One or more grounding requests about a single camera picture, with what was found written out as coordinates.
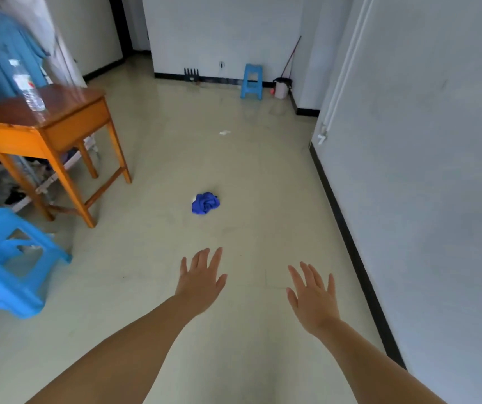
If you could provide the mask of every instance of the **right arm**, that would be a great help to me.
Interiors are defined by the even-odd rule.
[[[288,269],[297,292],[288,288],[288,301],[297,319],[334,356],[359,404],[445,404],[340,319],[332,275],[326,290],[312,265],[301,262],[306,285],[294,267]]]

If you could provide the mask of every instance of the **crumpled blue cloth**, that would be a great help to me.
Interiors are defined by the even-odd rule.
[[[192,213],[204,215],[219,205],[221,205],[221,202],[213,193],[198,194],[196,200],[192,203]]]

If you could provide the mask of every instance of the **blue plastic stool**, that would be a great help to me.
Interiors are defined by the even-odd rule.
[[[16,229],[30,239],[8,239]],[[22,254],[17,247],[30,245],[43,248],[43,254],[31,271],[24,277],[17,277],[5,270],[3,264],[8,259]],[[43,309],[44,300],[36,295],[37,290],[58,259],[70,263],[71,258],[32,224],[16,216],[11,210],[0,208],[0,309],[9,310],[22,319],[38,314]]]
[[[257,74],[257,81],[250,81],[249,75]],[[244,99],[247,93],[258,94],[258,99],[261,100],[261,95],[264,91],[264,73],[261,65],[252,65],[248,63],[245,66],[245,77],[243,78],[243,85],[241,86],[241,98]]]

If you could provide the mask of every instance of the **table top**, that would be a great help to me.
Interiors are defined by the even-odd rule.
[[[52,84],[37,89],[46,110],[34,112],[22,96],[0,102],[0,123],[26,128],[47,128],[68,115],[100,100],[105,92],[100,89],[69,87]]]

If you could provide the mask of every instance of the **white wall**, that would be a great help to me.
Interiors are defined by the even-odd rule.
[[[406,366],[481,403],[482,0],[375,0],[315,147]]]
[[[147,39],[146,16],[143,12],[142,0],[122,1],[133,49],[137,51],[150,50],[150,41]]]
[[[302,0],[143,0],[155,72],[242,79],[259,63],[280,76],[299,37]],[[225,62],[220,70],[219,61]]]
[[[109,0],[46,1],[84,75],[123,57]]]
[[[303,0],[301,41],[292,66],[299,108],[320,109],[353,0]]]

